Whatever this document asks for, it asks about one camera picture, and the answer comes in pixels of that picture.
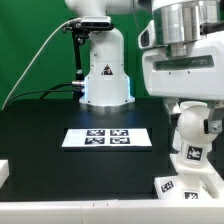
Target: sticker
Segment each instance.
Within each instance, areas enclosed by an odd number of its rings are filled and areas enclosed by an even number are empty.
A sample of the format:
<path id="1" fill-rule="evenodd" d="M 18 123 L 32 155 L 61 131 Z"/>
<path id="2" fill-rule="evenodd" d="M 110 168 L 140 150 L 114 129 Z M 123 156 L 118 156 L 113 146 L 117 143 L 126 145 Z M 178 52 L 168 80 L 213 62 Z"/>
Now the sticker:
<path id="1" fill-rule="evenodd" d="M 101 75 L 113 75 L 113 72 L 111 71 L 111 68 L 110 68 L 110 66 L 108 64 L 104 68 L 104 70 L 101 73 Z"/>
<path id="2" fill-rule="evenodd" d="M 128 130 L 110 130 L 111 136 L 128 136 Z"/>
<path id="3" fill-rule="evenodd" d="M 110 138 L 110 144 L 130 145 L 130 139 L 129 138 Z"/>
<path id="4" fill-rule="evenodd" d="M 187 159 L 201 161 L 202 152 L 203 152 L 202 148 L 196 148 L 190 146 L 188 148 Z"/>
<path id="5" fill-rule="evenodd" d="M 105 136 L 105 130 L 87 130 L 87 136 Z"/>
<path id="6" fill-rule="evenodd" d="M 185 199 L 199 199 L 199 193 L 196 191 L 184 191 Z"/>
<path id="7" fill-rule="evenodd" d="M 86 138 L 85 145 L 103 145 L 105 138 Z"/>
<path id="8" fill-rule="evenodd" d="M 161 190 L 163 193 L 166 193 L 167 191 L 171 190 L 172 188 L 174 188 L 174 182 L 173 180 L 167 182 L 166 184 L 164 184 L 162 187 L 161 187 Z"/>

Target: green backdrop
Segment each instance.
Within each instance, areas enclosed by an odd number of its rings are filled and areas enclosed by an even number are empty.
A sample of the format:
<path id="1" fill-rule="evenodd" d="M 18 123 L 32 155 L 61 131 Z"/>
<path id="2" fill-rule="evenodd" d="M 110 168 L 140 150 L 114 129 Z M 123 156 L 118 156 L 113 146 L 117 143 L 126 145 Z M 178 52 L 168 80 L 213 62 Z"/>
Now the green backdrop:
<path id="1" fill-rule="evenodd" d="M 64 0 L 0 0 L 0 106 L 26 66 L 46 38 L 63 22 L 75 15 Z M 150 20 L 145 12 L 137 13 L 140 30 Z M 131 78 L 135 97 L 147 97 L 144 87 L 141 56 L 138 49 L 133 15 L 112 16 L 115 26 L 125 38 L 125 71 Z M 85 74 L 89 70 L 89 45 L 81 48 Z M 54 85 L 75 79 L 75 61 L 71 33 L 58 32 L 32 66 L 15 95 L 47 90 Z M 71 97 L 51 94 L 50 97 Z"/>

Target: cable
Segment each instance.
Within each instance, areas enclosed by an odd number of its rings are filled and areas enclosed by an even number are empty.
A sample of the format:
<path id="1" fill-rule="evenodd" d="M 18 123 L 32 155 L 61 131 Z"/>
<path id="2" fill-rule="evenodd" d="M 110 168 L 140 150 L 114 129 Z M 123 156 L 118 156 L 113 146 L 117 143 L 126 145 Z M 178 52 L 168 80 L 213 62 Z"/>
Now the cable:
<path id="1" fill-rule="evenodd" d="M 26 96 L 26 95 L 30 95 L 30 94 L 37 94 L 37 93 L 72 93 L 73 90 L 40 90 L 40 91 L 30 91 L 30 92 L 26 92 L 26 93 L 21 93 L 17 96 L 12 97 L 10 100 L 7 101 L 4 109 L 6 107 L 8 107 L 8 105 L 14 101 L 15 99 L 21 97 L 21 96 Z"/>
<path id="2" fill-rule="evenodd" d="M 30 62 L 30 64 L 27 66 L 27 68 L 25 69 L 25 71 L 23 72 L 23 74 L 21 75 L 21 77 L 19 78 L 19 80 L 16 82 L 16 84 L 14 85 L 14 87 L 12 88 L 12 90 L 10 91 L 10 93 L 8 94 L 8 96 L 6 97 L 6 100 L 2 106 L 2 110 L 4 110 L 5 106 L 7 105 L 8 101 L 10 100 L 10 98 L 12 97 L 13 93 L 16 91 L 17 87 L 19 86 L 19 84 L 22 82 L 22 80 L 24 79 L 24 77 L 26 76 L 27 72 L 29 71 L 29 69 L 31 68 L 31 66 L 33 65 L 33 63 L 35 62 L 35 60 L 38 58 L 38 56 L 40 55 L 40 53 L 43 51 L 44 47 L 47 45 L 47 43 L 51 40 L 51 38 L 64 26 L 68 25 L 71 22 L 78 22 L 80 21 L 79 18 L 77 19 L 72 19 L 69 20 L 63 24 L 61 24 L 48 38 L 47 40 L 44 42 L 44 44 L 42 45 L 42 47 L 40 48 L 40 50 L 36 53 L 36 55 L 34 56 L 34 58 L 32 59 L 32 61 Z"/>
<path id="3" fill-rule="evenodd" d="M 136 15 L 135 0 L 132 0 L 132 6 L 133 6 L 134 19 L 135 19 L 135 26 L 136 26 L 136 29 L 138 31 L 138 34 L 140 34 L 140 27 L 139 27 L 137 15 Z"/>
<path id="4" fill-rule="evenodd" d="M 72 86 L 72 83 L 71 82 L 68 82 L 68 83 L 64 83 L 64 84 L 59 84 L 59 85 L 56 85 L 52 88 L 50 88 L 49 90 L 56 90 L 56 89 L 59 89 L 59 88 L 62 88 L 62 87 L 65 87 L 65 86 Z M 43 100 L 50 92 L 45 92 L 41 97 L 40 97 L 40 100 Z"/>

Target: black tabletop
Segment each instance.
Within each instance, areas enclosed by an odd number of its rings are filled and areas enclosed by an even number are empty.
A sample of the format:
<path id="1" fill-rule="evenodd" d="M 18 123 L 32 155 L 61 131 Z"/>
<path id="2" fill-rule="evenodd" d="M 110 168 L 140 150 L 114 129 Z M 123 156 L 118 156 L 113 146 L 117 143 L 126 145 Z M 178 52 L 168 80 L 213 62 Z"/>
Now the black tabletop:
<path id="1" fill-rule="evenodd" d="M 61 147 L 68 129 L 96 128 L 146 128 L 152 147 Z M 176 175 L 173 133 L 161 99 L 137 99 L 135 109 L 104 115 L 70 100 L 16 101 L 0 112 L 0 159 L 10 168 L 0 201 L 157 198 L 154 178 Z M 223 145 L 220 135 L 209 154 L 221 175 Z"/>

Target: white paper sheet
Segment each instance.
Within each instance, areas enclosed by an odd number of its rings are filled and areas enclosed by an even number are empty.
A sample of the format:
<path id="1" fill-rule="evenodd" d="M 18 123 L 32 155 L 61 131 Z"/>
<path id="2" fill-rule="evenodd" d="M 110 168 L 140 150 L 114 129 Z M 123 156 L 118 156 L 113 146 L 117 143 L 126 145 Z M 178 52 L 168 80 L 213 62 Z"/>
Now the white paper sheet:
<path id="1" fill-rule="evenodd" d="M 62 147 L 152 146 L 147 130 L 69 129 Z"/>

